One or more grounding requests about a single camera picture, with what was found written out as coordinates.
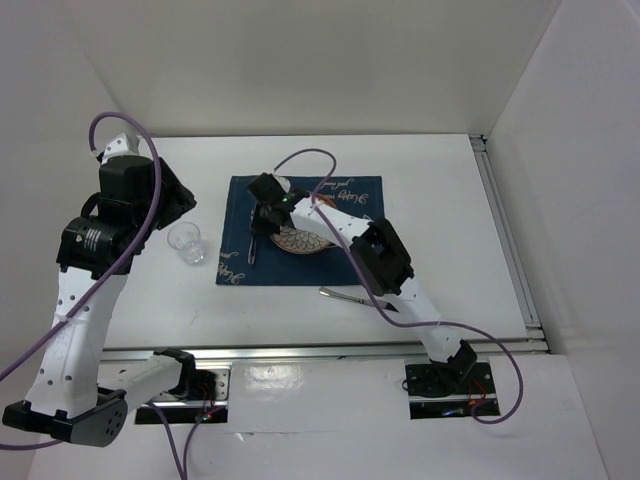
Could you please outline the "patterned ceramic plate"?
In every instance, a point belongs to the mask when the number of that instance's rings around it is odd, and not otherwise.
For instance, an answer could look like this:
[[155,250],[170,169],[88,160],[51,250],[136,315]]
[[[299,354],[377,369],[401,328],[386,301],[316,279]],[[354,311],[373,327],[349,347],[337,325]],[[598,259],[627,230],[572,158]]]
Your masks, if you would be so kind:
[[287,226],[271,234],[270,240],[281,250],[295,255],[317,254],[335,247],[331,241],[319,235]]

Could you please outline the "silver fork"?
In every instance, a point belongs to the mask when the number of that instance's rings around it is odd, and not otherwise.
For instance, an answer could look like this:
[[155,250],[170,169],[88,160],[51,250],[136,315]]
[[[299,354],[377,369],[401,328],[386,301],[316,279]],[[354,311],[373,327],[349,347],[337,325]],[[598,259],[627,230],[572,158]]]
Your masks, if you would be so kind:
[[250,215],[250,243],[247,254],[247,263],[253,265],[256,257],[256,233],[254,228],[255,210]]

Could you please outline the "navy blue fish placemat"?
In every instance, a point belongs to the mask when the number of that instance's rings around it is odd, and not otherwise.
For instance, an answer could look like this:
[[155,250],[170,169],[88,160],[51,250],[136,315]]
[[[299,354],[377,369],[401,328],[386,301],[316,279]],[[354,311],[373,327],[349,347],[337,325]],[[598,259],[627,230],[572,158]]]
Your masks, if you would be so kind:
[[[234,176],[227,195],[216,283],[222,286],[351,286],[359,280],[342,249],[295,255],[270,236],[256,236],[255,263],[247,263],[250,215],[255,201],[247,187],[252,176]],[[334,176],[317,200],[349,215],[375,220],[385,215],[380,176]]]

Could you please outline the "silver table knife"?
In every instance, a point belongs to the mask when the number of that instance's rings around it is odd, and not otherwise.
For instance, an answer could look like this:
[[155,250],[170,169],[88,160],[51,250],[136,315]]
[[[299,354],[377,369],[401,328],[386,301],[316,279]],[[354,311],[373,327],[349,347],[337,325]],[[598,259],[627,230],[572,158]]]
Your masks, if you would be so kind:
[[[351,295],[346,295],[344,293],[329,289],[327,287],[320,287],[318,292],[319,292],[320,295],[322,295],[324,297],[327,297],[327,298],[334,299],[334,300],[350,302],[350,303],[359,304],[359,305],[363,305],[363,306],[368,306],[368,307],[372,307],[372,308],[375,307],[374,303],[370,299],[364,299],[364,298],[359,298],[359,297],[355,297],[355,296],[351,296]],[[384,300],[378,299],[377,300],[377,304],[383,310],[394,312],[394,313],[398,313],[398,309],[394,305],[389,303],[388,301],[384,301]]]

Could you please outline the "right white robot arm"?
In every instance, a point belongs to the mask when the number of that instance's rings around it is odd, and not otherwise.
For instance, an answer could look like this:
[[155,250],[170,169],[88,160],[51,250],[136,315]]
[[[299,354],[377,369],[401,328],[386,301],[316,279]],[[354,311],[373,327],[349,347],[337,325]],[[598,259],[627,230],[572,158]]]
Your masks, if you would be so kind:
[[349,215],[274,174],[259,175],[247,190],[256,201],[259,232],[289,227],[342,247],[374,306],[390,302],[399,318],[389,322],[413,330],[420,339],[440,387],[457,392],[469,383],[477,354],[423,292],[410,254],[387,219]]

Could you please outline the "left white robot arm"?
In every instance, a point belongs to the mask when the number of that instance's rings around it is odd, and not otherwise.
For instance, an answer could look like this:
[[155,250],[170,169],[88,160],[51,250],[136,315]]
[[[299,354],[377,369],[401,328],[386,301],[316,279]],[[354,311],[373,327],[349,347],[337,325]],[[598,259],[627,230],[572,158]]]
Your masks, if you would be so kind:
[[118,297],[153,230],[196,205],[163,160],[119,155],[102,162],[100,189],[61,234],[54,335],[25,399],[8,405],[3,425],[76,445],[105,447],[128,413],[154,397],[196,390],[193,355],[173,348],[100,384],[98,370]]

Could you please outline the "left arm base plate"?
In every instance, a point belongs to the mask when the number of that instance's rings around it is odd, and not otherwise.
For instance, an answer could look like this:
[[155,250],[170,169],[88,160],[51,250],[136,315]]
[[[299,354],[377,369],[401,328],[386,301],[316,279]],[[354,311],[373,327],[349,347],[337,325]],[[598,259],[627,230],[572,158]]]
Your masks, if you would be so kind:
[[165,415],[169,425],[224,424],[228,421],[231,367],[214,365],[198,368],[198,377],[189,393],[180,398],[162,392],[151,402]]

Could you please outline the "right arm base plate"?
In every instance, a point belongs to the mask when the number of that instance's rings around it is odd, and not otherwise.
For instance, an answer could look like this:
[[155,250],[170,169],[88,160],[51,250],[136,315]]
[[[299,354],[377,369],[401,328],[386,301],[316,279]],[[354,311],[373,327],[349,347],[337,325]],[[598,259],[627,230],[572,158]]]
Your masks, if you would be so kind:
[[471,417],[499,417],[493,375],[488,362],[477,363],[456,389],[447,390],[438,381],[432,364],[407,364],[401,388],[408,395],[412,420]]

